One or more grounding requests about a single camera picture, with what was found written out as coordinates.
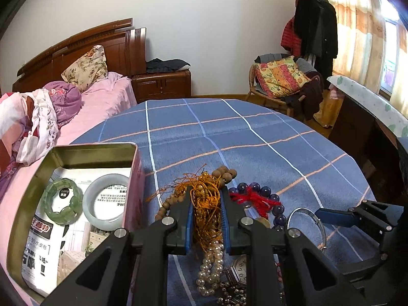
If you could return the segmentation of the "wooden bead mala orange tassel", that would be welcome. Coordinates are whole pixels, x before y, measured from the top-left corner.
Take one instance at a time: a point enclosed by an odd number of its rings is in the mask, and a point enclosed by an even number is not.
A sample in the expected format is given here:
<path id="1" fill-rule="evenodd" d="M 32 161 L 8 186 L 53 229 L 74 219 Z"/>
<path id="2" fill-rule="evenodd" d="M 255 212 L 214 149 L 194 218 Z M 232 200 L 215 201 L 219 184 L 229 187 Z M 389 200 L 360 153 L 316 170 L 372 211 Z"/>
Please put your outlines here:
<path id="1" fill-rule="evenodd" d="M 165 211 L 177 202 L 190 200 L 193 208 L 193 235 L 203 251 L 208 251 L 216 242 L 221 242 L 221 189 L 237 176 L 234 169 L 221 166 L 211 173 L 202 170 L 178 177 L 147 198 L 147 202 L 161 194 L 169 194 L 162 201 Z"/>

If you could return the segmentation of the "pale jade bangle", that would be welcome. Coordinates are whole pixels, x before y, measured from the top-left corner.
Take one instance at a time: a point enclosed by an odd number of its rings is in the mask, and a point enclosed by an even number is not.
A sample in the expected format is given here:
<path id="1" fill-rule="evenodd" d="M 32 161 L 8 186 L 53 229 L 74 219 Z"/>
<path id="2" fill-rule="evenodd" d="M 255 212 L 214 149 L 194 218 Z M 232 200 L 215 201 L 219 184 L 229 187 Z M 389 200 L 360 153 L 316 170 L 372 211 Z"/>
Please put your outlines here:
<path id="1" fill-rule="evenodd" d="M 89 223 L 103 231 L 122 226 L 129 178 L 111 173 L 94 180 L 86 189 L 82 209 Z"/>

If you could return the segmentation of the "rectangular metal tin box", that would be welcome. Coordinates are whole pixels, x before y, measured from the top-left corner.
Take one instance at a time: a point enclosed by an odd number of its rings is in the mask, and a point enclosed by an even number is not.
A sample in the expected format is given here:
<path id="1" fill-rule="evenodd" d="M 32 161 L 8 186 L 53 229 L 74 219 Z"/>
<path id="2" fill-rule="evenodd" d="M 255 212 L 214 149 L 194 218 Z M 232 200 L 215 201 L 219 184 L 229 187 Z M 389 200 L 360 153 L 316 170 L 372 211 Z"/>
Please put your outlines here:
<path id="1" fill-rule="evenodd" d="M 6 253 L 18 293 L 40 304 L 119 228 L 142 224 L 145 175 L 132 142 L 56 146 L 22 177 Z"/>

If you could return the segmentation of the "dark green jade bangle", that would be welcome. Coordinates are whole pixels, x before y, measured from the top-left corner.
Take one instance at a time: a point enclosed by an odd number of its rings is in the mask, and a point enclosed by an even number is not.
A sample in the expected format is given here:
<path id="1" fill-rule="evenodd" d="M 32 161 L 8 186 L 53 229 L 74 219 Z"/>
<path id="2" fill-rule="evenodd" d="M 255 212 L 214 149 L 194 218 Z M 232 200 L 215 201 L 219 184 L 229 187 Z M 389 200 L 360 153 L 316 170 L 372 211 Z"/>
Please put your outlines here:
<path id="1" fill-rule="evenodd" d="M 42 194 L 41 203 L 46 216 L 55 224 L 75 223 L 82 214 L 83 192 L 71 179 L 50 181 Z"/>

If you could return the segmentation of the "silver wristwatch cream dial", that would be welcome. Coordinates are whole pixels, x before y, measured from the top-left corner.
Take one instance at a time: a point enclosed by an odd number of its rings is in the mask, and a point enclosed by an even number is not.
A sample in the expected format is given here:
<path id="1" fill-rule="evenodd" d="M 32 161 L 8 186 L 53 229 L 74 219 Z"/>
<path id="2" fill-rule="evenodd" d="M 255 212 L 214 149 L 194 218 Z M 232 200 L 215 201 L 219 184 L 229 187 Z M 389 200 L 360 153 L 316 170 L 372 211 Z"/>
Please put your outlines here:
<path id="1" fill-rule="evenodd" d="M 226 278 L 231 285 L 238 287 L 247 286 L 246 255 L 241 255 L 234 260 L 225 271 Z"/>

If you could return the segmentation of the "thin silver bangle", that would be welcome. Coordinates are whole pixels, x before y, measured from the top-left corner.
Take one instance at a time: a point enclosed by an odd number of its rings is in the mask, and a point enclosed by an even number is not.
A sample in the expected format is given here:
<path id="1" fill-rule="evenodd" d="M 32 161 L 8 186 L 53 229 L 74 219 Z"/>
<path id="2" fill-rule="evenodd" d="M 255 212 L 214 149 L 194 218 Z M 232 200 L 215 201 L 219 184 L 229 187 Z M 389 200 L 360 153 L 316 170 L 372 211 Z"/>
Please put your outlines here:
<path id="1" fill-rule="evenodd" d="M 326 229 L 321 220 L 310 209 L 304 207 L 294 209 L 288 216 L 286 228 L 300 230 L 320 251 L 326 251 Z"/>

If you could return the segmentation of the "blue plaid tablecloth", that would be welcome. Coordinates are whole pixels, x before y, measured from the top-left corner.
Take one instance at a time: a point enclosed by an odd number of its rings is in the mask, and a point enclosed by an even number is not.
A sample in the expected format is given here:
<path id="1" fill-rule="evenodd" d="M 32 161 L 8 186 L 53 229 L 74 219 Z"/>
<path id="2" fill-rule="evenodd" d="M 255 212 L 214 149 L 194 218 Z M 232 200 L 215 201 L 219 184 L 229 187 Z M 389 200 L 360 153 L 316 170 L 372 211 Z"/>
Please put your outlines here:
<path id="1" fill-rule="evenodd" d="M 236 99 L 149 100 L 78 137 L 77 143 L 133 142 L 145 172 L 143 225 L 165 195 L 147 198 L 186 173 L 226 166 L 232 185 L 270 187 L 287 216 L 296 208 L 347 210 L 373 192 L 354 159 L 305 124 Z"/>

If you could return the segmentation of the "printed paper leaflet in tin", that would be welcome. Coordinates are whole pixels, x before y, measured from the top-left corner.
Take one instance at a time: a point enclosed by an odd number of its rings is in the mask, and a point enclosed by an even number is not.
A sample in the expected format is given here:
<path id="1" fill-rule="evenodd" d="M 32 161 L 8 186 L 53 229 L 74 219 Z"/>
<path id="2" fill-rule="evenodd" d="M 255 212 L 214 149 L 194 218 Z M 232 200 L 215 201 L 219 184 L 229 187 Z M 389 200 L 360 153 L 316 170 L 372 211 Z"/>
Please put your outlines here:
<path id="1" fill-rule="evenodd" d="M 130 176 L 130 168 L 57 168 L 49 182 L 58 178 L 73 180 L 85 193 L 97 178 L 111 173 Z M 59 226 L 37 205 L 23 251 L 21 275 L 27 286 L 40 296 L 48 296 L 104 239 L 110 231 L 92 226 L 82 213 L 73 224 Z"/>

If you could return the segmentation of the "wicker chair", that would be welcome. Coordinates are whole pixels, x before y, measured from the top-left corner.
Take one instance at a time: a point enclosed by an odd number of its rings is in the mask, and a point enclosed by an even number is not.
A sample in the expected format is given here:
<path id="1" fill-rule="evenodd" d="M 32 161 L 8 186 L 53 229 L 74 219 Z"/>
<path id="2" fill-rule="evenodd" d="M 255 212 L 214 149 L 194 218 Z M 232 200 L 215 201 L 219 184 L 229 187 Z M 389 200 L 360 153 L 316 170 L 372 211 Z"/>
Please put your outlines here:
<path id="1" fill-rule="evenodd" d="M 255 67 L 254 64 L 251 65 L 250 70 L 248 72 L 248 84 L 249 84 L 249 92 L 245 96 L 245 101 L 250 101 L 250 97 L 252 95 L 261 98 L 261 103 L 263 106 L 266 106 L 267 103 L 270 103 L 272 108 L 278 112 L 285 113 L 287 116 L 294 117 L 294 109 L 290 108 L 283 99 L 276 99 L 269 97 L 267 94 L 260 92 L 256 87 L 255 82 Z"/>

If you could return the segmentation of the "wooden nightstand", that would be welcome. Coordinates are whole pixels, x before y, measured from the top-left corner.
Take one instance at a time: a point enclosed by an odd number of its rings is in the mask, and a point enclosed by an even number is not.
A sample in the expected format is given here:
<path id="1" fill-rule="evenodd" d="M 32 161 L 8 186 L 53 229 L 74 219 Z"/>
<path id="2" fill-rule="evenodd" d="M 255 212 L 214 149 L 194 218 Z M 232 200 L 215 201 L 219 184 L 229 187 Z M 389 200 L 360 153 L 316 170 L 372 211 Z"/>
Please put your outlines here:
<path id="1" fill-rule="evenodd" d="M 135 75 L 131 79 L 131 84 L 138 103 L 150 99 L 191 97 L 191 73 L 189 70 Z"/>

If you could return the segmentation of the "dark folded clothes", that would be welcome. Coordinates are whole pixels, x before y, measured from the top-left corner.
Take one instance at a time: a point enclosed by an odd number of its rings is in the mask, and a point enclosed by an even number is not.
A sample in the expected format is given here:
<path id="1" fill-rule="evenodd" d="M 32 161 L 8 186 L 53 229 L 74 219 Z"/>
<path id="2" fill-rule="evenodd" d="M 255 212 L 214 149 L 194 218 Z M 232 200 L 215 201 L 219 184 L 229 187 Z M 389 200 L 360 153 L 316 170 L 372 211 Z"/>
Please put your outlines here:
<path id="1" fill-rule="evenodd" d="M 152 59 L 146 63 L 147 73 L 174 73 L 189 70 L 191 65 L 181 59 L 162 60 L 159 58 Z"/>

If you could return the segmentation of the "hanging dark coats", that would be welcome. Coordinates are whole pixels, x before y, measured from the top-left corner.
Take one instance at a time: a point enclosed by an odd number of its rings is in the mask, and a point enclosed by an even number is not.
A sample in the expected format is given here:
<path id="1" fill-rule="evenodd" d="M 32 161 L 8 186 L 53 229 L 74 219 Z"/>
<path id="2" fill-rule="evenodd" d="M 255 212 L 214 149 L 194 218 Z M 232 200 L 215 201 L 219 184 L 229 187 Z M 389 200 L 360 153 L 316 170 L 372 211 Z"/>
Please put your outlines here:
<path id="1" fill-rule="evenodd" d="M 338 54 L 337 17 L 328 0 L 295 0 L 295 15 L 285 25 L 281 46 L 294 57 L 311 63 L 329 87 Z"/>

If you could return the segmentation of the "patchwork quilt bundle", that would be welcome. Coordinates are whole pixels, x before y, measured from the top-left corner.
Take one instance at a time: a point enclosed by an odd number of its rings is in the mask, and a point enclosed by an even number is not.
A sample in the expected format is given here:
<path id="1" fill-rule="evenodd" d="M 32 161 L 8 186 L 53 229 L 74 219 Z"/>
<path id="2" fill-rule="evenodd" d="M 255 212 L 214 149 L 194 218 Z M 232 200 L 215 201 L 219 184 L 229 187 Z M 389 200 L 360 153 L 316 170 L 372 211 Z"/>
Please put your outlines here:
<path id="1" fill-rule="evenodd" d="M 1 196 L 20 167 L 31 165 L 56 145 L 61 127 L 81 108 L 79 89 L 61 81 L 1 96 Z"/>

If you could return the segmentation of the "floral pillow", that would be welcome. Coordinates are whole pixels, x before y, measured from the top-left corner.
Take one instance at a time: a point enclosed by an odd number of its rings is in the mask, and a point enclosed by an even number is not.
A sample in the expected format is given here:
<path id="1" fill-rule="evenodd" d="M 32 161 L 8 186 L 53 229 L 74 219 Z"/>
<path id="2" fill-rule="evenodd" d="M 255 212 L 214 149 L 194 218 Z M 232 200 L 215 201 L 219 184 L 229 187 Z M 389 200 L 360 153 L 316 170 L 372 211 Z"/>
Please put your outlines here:
<path id="1" fill-rule="evenodd" d="M 75 85 L 81 93 L 107 76 L 107 59 L 102 45 L 92 47 L 61 74 L 66 83 Z"/>

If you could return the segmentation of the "wooden headboard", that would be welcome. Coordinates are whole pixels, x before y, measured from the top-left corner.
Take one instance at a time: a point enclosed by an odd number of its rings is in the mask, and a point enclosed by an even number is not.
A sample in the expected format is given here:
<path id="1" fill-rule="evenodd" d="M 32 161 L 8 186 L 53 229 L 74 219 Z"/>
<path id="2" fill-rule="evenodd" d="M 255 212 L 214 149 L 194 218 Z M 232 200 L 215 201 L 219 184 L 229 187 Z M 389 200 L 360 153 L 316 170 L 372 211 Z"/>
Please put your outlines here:
<path id="1" fill-rule="evenodd" d="M 31 92 L 61 74 L 95 45 L 104 47 L 107 68 L 132 78 L 146 73 L 146 28 L 135 28 L 133 19 L 105 23 L 68 37 L 49 47 L 17 71 L 14 92 Z"/>

